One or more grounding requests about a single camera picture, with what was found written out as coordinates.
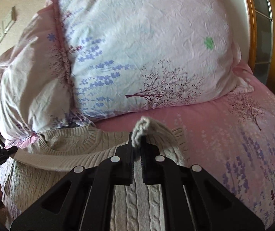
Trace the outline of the floral pillow with tree print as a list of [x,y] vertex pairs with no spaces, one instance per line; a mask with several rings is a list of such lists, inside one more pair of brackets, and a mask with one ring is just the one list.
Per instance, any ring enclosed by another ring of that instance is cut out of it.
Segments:
[[76,108],[91,120],[253,91],[223,0],[59,0]]

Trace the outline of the pale pink crumpled pillow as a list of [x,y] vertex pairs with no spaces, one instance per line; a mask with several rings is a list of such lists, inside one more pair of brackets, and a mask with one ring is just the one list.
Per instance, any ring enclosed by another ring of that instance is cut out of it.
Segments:
[[71,71],[59,0],[46,0],[17,43],[0,56],[0,134],[6,144],[90,124],[75,105]]

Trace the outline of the beige cable-knit sweater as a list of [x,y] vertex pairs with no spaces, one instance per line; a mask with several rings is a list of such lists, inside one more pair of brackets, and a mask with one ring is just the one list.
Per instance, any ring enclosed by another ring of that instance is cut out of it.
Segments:
[[[126,144],[129,133],[106,132],[87,126],[55,129],[18,151],[0,169],[6,206],[6,227],[64,177],[74,166],[90,168],[114,155]],[[130,186],[117,186],[112,204],[111,230],[164,230],[164,211],[159,186],[142,182],[142,170],[134,165]]]

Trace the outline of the pink floral bed sheet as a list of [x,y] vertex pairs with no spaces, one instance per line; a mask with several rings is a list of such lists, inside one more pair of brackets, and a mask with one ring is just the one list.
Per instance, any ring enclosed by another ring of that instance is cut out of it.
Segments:
[[[95,123],[96,128],[50,130],[33,152],[80,155],[93,167],[128,140],[135,123],[151,117],[166,125],[178,146],[150,137],[162,155],[177,164],[199,164],[234,194],[269,228],[275,222],[275,95],[240,62],[233,70],[254,87],[251,93],[229,93],[202,104],[126,114]],[[110,230],[165,230],[161,189],[142,184],[140,162],[133,185],[116,186]],[[66,173],[42,171],[9,159],[0,167],[8,224]]]

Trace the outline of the white wall socket plate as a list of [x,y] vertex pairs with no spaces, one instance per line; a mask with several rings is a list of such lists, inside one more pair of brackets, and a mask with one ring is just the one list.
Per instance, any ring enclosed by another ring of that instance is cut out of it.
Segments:
[[0,43],[16,22],[16,8],[13,6],[5,18],[0,22]]

